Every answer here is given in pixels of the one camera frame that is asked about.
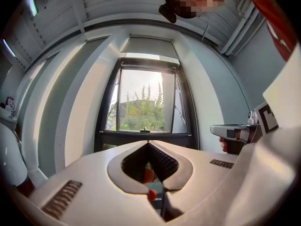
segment window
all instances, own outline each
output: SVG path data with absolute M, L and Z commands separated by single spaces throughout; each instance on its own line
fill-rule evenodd
M 193 100 L 181 63 L 127 54 L 117 61 L 105 89 L 94 152 L 144 140 L 199 149 Z
M 174 73 L 125 67 L 121 72 L 119 100 L 118 82 L 112 94 L 106 130 L 171 133 L 174 108 L 180 108 L 181 113 L 177 112 L 175 116 L 176 119 L 180 118 L 175 122 L 180 123 L 174 125 L 175 133 L 185 133 L 186 125 L 181 120 L 183 106 L 174 105 L 174 84 Z M 179 89 L 176 91 L 175 101 L 178 102 L 182 95 Z

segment ceiling panel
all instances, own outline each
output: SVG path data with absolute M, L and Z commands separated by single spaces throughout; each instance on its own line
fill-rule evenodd
M 70 29 L 97 23 L 99 18 L 109 15 L 138 14 L 159 15 L 158 8 L 165 0 L 35 0 L 38 14 L 33 17 L 24 5 L 16 11 L 18 24 L 7 25 L 6 37 L 24 64 L 32 63 L 49 43 Z M 237 27 L 241 16 L 236 7 L 240 0 L 225 0 L 222 7 L 209 14 L 209 30 L 206 37 L 223 46 Z M 203 34 L 208 25 L 207 15 L 193 19 L 178 18 L 182 26 L 194 28 Z

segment tree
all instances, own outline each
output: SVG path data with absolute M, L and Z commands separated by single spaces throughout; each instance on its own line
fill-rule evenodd
M 147 129 L 161 131 L 164 125 L 163 93 L 161 84 L 158 84 L 158 98 L 151 99 L 151 86 L 141 90 L 141 99 L 137 92 L 134 95 L 126 94 L 126 103 L 121 103 L 120 129 L 140 131 Z M 116 119 L 110 114 L 107 120 L 107 129 L 116 130 Z
M 160 83 L 158 84 L 158 98 L 155 103 L 154 115 L 155 115 L 155 123 L 153 125 L 153 130 L 155 130 L 156 126 L 158 129 L 163 128 L 164 124 L 164 115 L 163 115 L 163 102 L 162 102 L 162 89 Z

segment cable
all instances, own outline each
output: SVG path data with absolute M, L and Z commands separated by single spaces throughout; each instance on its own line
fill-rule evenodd
M 211 48 L 211 47 L 209 47 L 208 45 L 206 45 L 208 48 L 210 48 L 217 56 L 218 56 L 218 54 Z M 231 69 L 229 69 L 229 67 L 226 65 L 226 67 L 228 68 L 228 70 L 230 71 L 230 73 L 233 75 L 233 77 L 234 77 L 234 79 L 236 80 L 236 82 L 237 82 L 237 84 L 238 84 L 238 86 L 239 86 L 239 88 L 240 88 L 240 91 L 241 91 L 241 93 L 243 94 L 243 96 L 244 96 L 244 98 L 245 98 L 245 101 L 246 101 L 246 106 L 248 106 L 248 109 L 249 109 L 249 111 L 251 111 L 250 110 L 250 107 L 249 107 L 249 104 L 248 104 L 248 102 L 247 102 L 247 100 L 246 100 L 246 97 L 245 97 L 245 95 L 244 95 L 244 93 L 243 93 L 243 90 L 241 89 L 241 87 L 240 87 L 240 84 L 239 84 L 239 82 L 237 81 L 237 79 L 236 79 L 236 77 L 234 76 L 234 74 L 232 73 L 232 71 L 231 71 Z

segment red sleeve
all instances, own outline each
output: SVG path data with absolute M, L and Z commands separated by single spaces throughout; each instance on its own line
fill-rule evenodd
M 257 9 L 266 17 L 269 24 L 272 26 L 277 37 L 273 35 L 274 44 L 279 51 L 282 58 L 287 61 L 293 52 L 293 49 L 297 43 L 296 36 L 288 25 L 288 21 L 282 15 L 282 11 L 278 8 L 278 4 L 274 0 L 252 0 Z

